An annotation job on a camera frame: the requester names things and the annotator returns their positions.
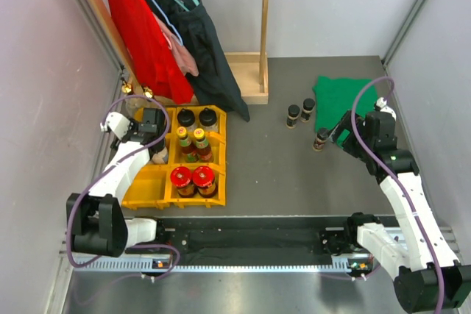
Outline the glass oil bottle gold spout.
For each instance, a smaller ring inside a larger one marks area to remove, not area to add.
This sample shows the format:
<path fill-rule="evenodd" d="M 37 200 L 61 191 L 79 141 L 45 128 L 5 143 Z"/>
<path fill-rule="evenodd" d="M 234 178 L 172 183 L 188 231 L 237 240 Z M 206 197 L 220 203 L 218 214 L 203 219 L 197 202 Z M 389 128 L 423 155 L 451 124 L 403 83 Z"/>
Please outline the glass oil bottle gold spout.
<path fill-rule="evenodd" d="M 124 106 L 128 115 L 133 118 L 137 111 L 142 107 L 142 100 L 140 98 L 132 97 L 134 90 L 132 85 L 121 76 L 121 92 L 128 97 L 125 101 Z"/>

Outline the black lid spice shaker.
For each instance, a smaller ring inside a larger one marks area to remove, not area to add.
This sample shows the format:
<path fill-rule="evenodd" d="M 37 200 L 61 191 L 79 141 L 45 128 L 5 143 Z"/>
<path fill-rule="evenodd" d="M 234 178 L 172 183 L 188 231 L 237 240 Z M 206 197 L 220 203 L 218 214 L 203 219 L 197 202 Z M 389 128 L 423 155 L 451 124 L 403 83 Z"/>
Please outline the black lid spice shaker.
<path fill-rule="evenodd" d="M 199 113 L 200 126 L 206 132 L 218 132 L 219 123 L 216 112 L 211 108 L 204 108 Z"/>
<path fill-rule="evenodd" d="M 178 124 L 185 127 L 188 132 L 193 132 L 197 128 L 194 112 L 188 109 L 181 109 L 177 114 Z"/>

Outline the grey lid salt jar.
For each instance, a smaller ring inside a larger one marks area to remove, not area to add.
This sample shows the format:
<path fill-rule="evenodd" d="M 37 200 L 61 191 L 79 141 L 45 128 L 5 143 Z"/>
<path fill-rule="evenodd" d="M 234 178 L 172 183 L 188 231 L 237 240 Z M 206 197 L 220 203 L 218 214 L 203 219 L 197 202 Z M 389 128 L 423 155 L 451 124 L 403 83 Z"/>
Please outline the grey lid salt jar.
<path fill-rule="evenodd" d="M 152 163 L 155 165 L 164 165 L 167 164 L 169 161 L 169 151 L 164 146 L 160 151 L 153 154 Z"/>

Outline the sauce bottle yellow cap front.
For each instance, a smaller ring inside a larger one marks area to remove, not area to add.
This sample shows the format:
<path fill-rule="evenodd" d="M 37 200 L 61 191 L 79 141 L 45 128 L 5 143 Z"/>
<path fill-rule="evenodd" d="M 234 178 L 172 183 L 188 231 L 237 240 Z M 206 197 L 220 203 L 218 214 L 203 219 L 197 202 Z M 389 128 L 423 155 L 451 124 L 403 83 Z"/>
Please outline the sauce bottle yellow cap front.
<path fill-rule="evenodd" d="M 199 156 L 196 152 L 196 146 L 188 135 L 188 131 L 184 126 L 180 126 L 176 131 L 182 155 L 187 163 L 196 163 Z"/>

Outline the sauce bottle yellow cap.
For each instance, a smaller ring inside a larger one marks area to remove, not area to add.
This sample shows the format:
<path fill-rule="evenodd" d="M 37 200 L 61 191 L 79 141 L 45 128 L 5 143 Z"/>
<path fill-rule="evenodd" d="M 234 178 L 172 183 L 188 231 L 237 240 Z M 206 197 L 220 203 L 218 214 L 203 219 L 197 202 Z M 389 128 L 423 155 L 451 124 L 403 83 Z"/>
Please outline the sauce bottle yellow cap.
<path fill-rule="evenodd" d="M 188 131 L 184 126 L 180 126 L 176 131 L 182 155 L 187 163 L 196 163 L 199 156 L 196 152 L 196 146 L 188 135 Z"/>
<path fill-rule="evenodd" d="M 213 162 L 213 150 L 202 128 L 194 130 L 194 145 L 196 146 L 196 152 L 200 161 L 204 163 Z"/>

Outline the red lid sauce jar front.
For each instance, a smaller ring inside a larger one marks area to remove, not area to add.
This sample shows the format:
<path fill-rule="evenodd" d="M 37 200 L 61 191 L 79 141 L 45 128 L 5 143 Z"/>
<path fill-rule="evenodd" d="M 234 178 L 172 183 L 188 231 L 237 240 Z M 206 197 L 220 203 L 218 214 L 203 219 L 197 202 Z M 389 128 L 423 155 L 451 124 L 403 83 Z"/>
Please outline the red lid sauce jar front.
<path fill-rule="evenodd" d="M 196 189 L 189 168 L 185 166 L 176 167 L 170 174 L 170 180 L 173 186 L 176 187 L 179 196 L 183 198 L 194 197 Z"/>

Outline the red lid sauce jar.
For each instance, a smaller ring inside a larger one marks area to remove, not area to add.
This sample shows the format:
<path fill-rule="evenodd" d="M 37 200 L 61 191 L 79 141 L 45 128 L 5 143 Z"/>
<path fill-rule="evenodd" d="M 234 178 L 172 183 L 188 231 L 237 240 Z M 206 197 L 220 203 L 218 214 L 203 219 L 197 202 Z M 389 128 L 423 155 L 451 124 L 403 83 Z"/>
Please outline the red lid sauce jar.
<path fill-rule="evenodd" d="M 170 174 L 170 180 L 173 186 L 176 187 L 179 196 L 183 198 L 194 197 L 196 189 L 189 168 L 185 166 L 176 167 Z"/>
<path fill-rule="evenodd" d="M 216 195 L 216 177 L 211 168 L 204 165 L 196 168 L 192 173 L 192 181 L 202 197 L 212 198 Z"/>

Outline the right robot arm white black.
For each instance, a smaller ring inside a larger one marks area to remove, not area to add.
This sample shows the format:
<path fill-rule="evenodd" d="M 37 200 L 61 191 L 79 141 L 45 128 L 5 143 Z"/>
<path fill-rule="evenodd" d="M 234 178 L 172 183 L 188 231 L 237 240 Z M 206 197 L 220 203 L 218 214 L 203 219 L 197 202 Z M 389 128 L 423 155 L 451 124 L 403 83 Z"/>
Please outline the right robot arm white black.
<path fill-rule="evenodd" d="M 363 162 L 388 199 L 404 242 L 399 243 L 378 217 L 354 213 L 344 224 L 344 245 L 368 251 L 393 281 L 407 313 L 458 309 L 470 294 L 470 266 L 445 239 L 422 188 L 413 154 L 397 146 L 396 115 L 386 100 L 361 116 L 348 110 L 329 132 L 343 151 Z"/>

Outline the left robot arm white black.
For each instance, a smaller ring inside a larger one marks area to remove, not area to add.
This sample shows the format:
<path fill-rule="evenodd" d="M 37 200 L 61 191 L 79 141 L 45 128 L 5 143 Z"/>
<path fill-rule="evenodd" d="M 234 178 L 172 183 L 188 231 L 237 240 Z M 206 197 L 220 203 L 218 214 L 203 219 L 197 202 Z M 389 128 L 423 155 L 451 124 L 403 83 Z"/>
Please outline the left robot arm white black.
<path fill-rule="evenodd" d="M 125 194 L 141 169 L 153 157 L 168 154 L 165 136 L 168 114 L 145 108 L 141 120 L 109 112 L 100 123 L 114 134 L 113 159 L 84 194 L 72 193 L 66 202 L 68 251 L 119 257 L 142 243 L 150 252 L 162 251 L 166 233 L 151 218 L 126 219 L 121 209 Z"/>

